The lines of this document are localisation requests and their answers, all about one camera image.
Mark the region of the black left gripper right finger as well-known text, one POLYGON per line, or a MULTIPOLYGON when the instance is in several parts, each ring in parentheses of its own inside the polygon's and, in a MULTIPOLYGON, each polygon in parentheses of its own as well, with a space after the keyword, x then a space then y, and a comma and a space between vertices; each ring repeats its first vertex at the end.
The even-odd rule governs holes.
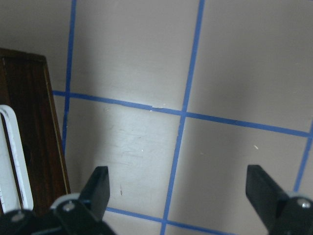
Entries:
POLYGON ((256 164, 247 166, 246 197, 269 233, 290 200, 290 196, 256 164))

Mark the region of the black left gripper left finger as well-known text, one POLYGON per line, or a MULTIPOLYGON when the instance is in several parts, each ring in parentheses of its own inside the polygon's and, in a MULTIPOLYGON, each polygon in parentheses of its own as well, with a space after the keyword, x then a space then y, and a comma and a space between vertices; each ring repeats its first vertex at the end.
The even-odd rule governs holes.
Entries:
POLYGON ((82 189, 78 200, 98 220, 102 220, 110 199, 109 171, 107 166, 97 166, 82 189))

